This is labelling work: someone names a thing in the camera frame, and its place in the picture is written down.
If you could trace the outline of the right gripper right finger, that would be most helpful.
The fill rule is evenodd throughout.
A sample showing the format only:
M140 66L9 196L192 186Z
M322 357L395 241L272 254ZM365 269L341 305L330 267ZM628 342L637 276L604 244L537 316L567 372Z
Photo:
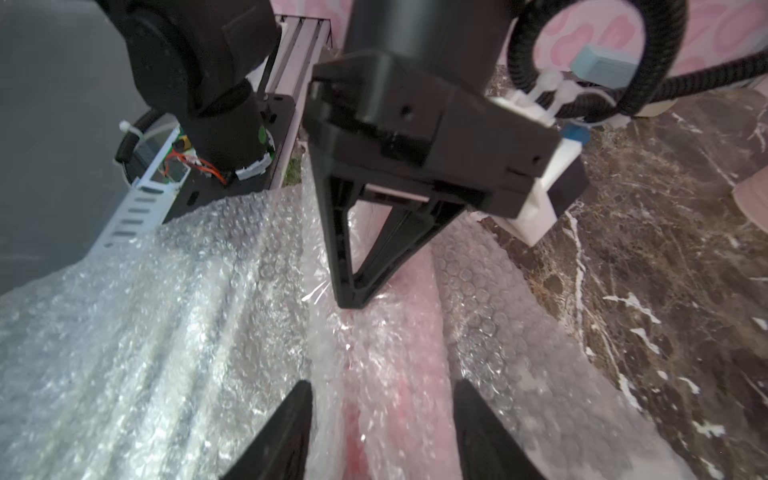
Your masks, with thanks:
M469 380L455 383L453 403L463 479L545 479Z

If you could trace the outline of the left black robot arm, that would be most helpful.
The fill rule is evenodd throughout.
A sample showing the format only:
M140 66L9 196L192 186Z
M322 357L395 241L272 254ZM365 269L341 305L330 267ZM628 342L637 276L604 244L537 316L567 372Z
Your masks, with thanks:
M650 104L767 72L759 51L671 76L684 1L637 1L645 30L625 87L582 86L534 61L565 1L356 1L339 57L322 61L327 19L268 1L103 1L148 112L123 125L128 164L166 114L177 126L135 186L188 169L161 217L259 191L308 135L337 304L366 306L468 208L538 242L587 188L581 147L554 129L626 125Z

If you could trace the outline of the bubble wrap sheet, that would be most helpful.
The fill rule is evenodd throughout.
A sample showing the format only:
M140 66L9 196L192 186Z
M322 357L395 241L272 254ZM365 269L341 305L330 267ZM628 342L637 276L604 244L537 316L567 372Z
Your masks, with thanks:
M312 185L215 202L1 299L5 479L214 479L290 389L307 475L347 479L346 355ZM691 469L472 216L428 246L452 394L469 380L549 479Z

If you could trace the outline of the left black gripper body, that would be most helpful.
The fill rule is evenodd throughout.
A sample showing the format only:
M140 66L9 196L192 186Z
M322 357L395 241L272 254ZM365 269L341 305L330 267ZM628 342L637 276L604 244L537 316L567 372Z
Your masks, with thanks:
M327 208L373 185L516 217L560 142L554 130L383 52L315 66L304 120Z

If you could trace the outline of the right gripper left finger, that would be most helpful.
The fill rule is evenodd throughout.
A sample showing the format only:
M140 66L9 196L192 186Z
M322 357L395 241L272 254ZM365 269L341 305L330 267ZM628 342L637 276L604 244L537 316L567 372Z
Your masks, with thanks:
M222 479L304 479L312 415L311 383L300 380Z

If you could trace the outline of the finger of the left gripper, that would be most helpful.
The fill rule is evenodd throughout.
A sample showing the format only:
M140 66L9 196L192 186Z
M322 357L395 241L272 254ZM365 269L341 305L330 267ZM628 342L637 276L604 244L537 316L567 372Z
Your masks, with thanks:
M465 206L441 199L416 202L392 194L366 193L363 182L333 172L336 162L319 147L309 147L319 216L335 300L343 309L366 307L386 282ZM391 208L362 264L353 267L349 212L366 201Z

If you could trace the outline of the red bottle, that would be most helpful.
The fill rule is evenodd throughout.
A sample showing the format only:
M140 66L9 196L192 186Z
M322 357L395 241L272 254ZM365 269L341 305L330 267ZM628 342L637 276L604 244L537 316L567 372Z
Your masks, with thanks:
M341 312L347 479L458 479L452 387L430 248Z

